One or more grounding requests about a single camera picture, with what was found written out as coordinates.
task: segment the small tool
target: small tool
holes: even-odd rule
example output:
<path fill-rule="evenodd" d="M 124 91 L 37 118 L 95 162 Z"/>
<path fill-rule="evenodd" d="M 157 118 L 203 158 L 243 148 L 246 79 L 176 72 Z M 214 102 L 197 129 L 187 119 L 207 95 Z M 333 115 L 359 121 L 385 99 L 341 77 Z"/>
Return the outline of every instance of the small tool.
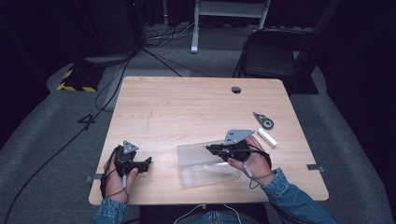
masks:
<path fill-rule="evenodd" d="M 274 122 L 271 119 L 268 119 L 264 115 L 258 114 L 256 112 L 253 112 L 253 115 L 264 129 L 270 130 L 274 128 Z"/>

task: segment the yellow black hazard tape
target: yellow black hazard tape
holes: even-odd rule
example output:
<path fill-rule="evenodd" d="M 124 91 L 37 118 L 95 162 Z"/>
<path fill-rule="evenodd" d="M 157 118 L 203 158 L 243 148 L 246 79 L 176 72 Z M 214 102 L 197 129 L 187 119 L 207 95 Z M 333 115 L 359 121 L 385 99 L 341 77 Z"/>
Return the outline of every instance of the yellow black hazard tape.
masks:
<path fill-rule="evenodd" d="M 64 74 L 58 91 L 98 91 L 98 85 L 103 73 L 104 67 L 93 67 L 89 70 L 75 69 L 71 66 Z"/>

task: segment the jeans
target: jeans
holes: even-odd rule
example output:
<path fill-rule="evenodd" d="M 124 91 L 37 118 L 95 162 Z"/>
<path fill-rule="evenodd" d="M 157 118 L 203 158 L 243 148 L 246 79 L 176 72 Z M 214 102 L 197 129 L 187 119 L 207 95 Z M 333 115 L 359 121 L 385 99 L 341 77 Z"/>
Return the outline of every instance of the jeans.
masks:
<path fill-rule="evenodd" d="M 309 195 L 288 182 L 282 170 L 276 170 L 276 176 L 271 182 L 262 187 L 270 203 L 279 213 L 283 223 L 337 223 L 335 219 Z M 103 200 L 94 216 L 95 223 L 123 223 L 127 207 L 123 203 Z M 252 219 L 239 215 L 243 224 L 257 224 Z M 186 217 L 178 223 L 239 223 L 238 215 L 234 212 L 212 211 L 199 216 Z"/>

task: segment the transparent plastic box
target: transparent plastic box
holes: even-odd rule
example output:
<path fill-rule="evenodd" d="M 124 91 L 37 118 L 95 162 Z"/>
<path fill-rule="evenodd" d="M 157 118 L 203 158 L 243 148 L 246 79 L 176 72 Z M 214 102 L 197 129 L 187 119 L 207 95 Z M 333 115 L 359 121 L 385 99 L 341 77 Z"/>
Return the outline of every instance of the transparent plastic box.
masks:
<path fill-rule="evenodd" d="M 241 172 L 204 147 L 222 141 L 177 147 L 180 181 L 183 188 L 195 188 L 237 179 Z"/>

